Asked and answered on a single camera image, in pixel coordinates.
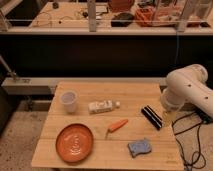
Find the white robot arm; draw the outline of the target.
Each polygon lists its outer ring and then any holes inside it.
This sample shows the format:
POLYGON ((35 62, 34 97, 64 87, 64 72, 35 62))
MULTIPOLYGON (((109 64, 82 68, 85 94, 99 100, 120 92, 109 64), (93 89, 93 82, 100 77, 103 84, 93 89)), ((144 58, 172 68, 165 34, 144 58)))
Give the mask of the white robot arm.
POLYGON ((208 72, 200 64, 173 70, 166 76, 167 87, 160 96, 164 126, 172 123, 185 102, 195 105, 213 119, 213 89, 206 85, 207 79, 208 72))

